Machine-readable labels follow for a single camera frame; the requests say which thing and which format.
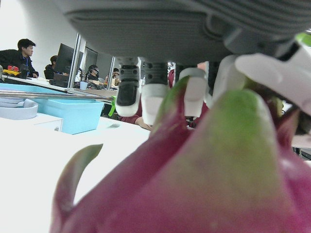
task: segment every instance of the black jacket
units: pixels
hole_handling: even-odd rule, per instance
[[[37,74],[39,76],[39,73],[35,71],[31,64],[30,57],[23,57],[21,54],[21,51],[18,50],[2,50],[0,51],[0,65],[3,67],[3,69],[7,69],[8,66],[15,66],[20,68],[20,65],[28,65],[29,69],[29,76],[32,77],[33,73]]]
[[[45,75],[45,78],[46,79],[53,79],[54,78],[54,74],[58,74],[59,72],[55,71],[53,68],[52,68],[52,65],[49,64],[45,67],[45,70],[44,70],[44,75]]]

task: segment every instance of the white cup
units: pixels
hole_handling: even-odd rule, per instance
[[[86,90],[87,82],[80,82],[80,90]]]

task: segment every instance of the desk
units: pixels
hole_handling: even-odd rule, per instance
[[[1,233],[48,232],[57,180],[76,151],[104,144],[86,167],[75,202],[149,136],[137,125],[103,117],[97,130],[75,135],[6,119],[0,120],[0,128]]]
[[[35,86],[41,86],[41,87],[45,87],[48,89],[57,90],[61,92],[67,92],[67,88],[60,87],[60,86],[54,86],[54,85],[49,84],[48,81],[41,81],[41,80],[37,80],[36,78],[32,78],[30,80],[30,79],[20,79],[16,77],[2,75],[2,79],[7,83],[35,85]]]
[[[118,91],[109,91],[109,90],[95,90],[95,89],[87,89],[80,90],[79,88],[70,88],[68,89],[68,93],[70,94],[79,94],[79,95],[89,95],[89,96],[116,96]],[[111,104],[111,101],[103,101],[104,103]]]

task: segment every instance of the green object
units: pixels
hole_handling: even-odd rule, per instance
[[[116,101],[116,96],[112,96],[113,97],[113,101],[111,102],[111,109],[110,112],[108,113],[108,116],[112,116],[112,114],[114,113],[115,109],[116,109],[116,105],[115,105],[115,101]]]
[[[296,40],[298,42],[302,42],[307,46],[311,47],[311,34],[308,33],[300,33],[296,36]]]

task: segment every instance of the pink dragon fruit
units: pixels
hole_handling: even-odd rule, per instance
[[[260,95],[229,91],[189,130],[188,80],[164,100],[149,139],[75,206],[101,145],[73,156],[55,191],[51,233],[311,232],[311,170],[291,148],[299,111],[272,120]]]

